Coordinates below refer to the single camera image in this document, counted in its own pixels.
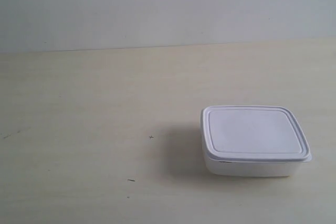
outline plastic food container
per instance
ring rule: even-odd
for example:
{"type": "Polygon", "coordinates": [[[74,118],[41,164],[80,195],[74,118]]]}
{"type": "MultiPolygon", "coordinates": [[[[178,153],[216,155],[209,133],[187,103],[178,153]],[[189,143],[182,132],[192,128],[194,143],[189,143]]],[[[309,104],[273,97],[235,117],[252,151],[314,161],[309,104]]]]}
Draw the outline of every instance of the plastic food container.
{"type": "Polygon", "coordinates": [[[293,174],[311,153],[293,114],[275,106],[210,106],[201,114],[205,164],[218,175],[293,174]]]}

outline white container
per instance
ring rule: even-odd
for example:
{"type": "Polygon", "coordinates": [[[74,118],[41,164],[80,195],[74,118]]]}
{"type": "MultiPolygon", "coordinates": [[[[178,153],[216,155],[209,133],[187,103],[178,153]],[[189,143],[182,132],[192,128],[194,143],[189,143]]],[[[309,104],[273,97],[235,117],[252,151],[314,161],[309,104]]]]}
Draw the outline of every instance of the white container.
{"type": "Polygon", "coordinates": [[[202,111],[205,164],[218,175],[289,176],[311,161],[293,114],[273,106],[210,106],[202,111]]]}

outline table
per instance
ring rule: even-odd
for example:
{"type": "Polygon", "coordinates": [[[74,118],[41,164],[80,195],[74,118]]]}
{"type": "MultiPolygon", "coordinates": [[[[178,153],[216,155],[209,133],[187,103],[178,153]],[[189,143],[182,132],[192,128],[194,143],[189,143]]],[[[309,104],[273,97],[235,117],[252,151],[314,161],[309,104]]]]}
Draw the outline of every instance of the table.
{"type": "Polygon", "coordinates": [[[0,55],[0,223],[335,223],[336,38],[0,55]],[[313,161],[210,174],[201,109],[280,105],[313,161]]]}

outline white wall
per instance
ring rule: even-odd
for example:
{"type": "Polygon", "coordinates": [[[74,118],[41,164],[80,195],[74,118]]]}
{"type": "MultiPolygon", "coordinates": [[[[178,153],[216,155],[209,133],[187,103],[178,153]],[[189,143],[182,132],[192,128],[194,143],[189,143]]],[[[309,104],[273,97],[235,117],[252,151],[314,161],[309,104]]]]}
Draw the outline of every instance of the white wall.
{"type": "Polygon", "coordinates": [[[336,0],[0,0],[0,52],[336,36],[336,0]]]}

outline container lid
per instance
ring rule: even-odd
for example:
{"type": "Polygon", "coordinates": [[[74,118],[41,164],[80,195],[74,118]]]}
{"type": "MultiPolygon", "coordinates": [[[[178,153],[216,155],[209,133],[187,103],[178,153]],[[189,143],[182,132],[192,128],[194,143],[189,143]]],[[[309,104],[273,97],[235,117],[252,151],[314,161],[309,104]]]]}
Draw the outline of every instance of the container lid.
{"type": "Polygon", "coordinates": [[[293,114],[273,106],[210,106],[202,111],[207,155],[220,161],[302,162],[310,157],[293,114]]]}

